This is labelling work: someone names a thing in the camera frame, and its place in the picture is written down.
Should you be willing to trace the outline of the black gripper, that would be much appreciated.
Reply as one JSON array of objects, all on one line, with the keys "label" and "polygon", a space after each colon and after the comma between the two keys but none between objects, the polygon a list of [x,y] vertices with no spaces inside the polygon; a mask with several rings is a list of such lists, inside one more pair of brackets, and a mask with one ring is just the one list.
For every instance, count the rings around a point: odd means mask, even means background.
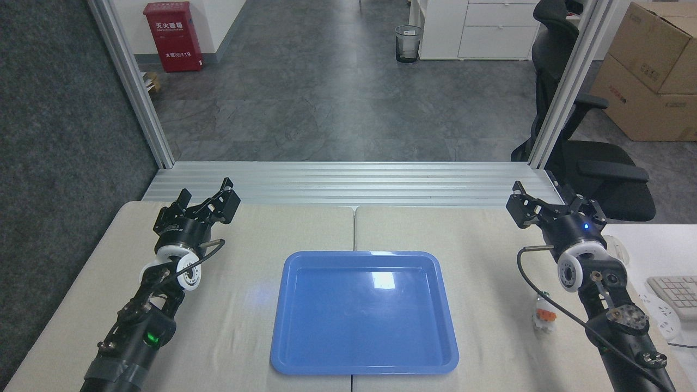
[{"label": "black gripper", "polygon": [[154,232],[158,241],[155,243],[154,252],[157,253],[164,246],[177,246],[189,248],[197,256],[204,256],[206,251],[201,244],[211,240],[211,224],[231,223],[241,203],[241,198],[233,186],[232,180],[225,177],[214,196],[192,206],[192,219],[179,217],[185,213],[191,199],[191,193],[182,189],[178,198],[170,206],[161,208],[155,219]]},{"label": "black gripper", "polygon": [[590,242],[603,251],[607,242],[602,237],[602,229],[607,224],[607,216],[595,199],[576,193],[570,186],[561,186],[563,204],[550,204],[527,194],[520,181],[515,181],[513,193],[509,196],[506,209],[518,228],[531,225],[542,226],[545,243],[553,246],[550,251],[553,260],[568,248]]}]

